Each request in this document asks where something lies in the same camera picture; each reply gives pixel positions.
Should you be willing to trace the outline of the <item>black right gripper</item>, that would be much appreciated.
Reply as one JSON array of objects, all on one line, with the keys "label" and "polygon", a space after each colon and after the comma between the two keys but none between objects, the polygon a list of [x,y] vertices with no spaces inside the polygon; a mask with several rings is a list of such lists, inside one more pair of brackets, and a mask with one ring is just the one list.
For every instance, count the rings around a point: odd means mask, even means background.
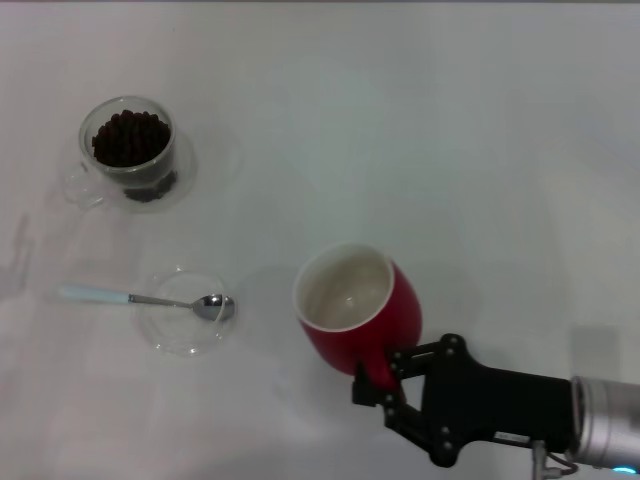
[{"label": "black right gripper", "polygon": [[[384,426],[439,467],[452,467],[460,451],[477,441],[529,448],[538,440],[553,453],[565,452],[573,441],[568,380],[485,366],[458,335],[393,351],[389,367],[395,385],[387,388],[377,386],[359,363],[352,403],[380,406]],[[424,376],[421,413],[407,403],[400,385],[419,376]]]}]

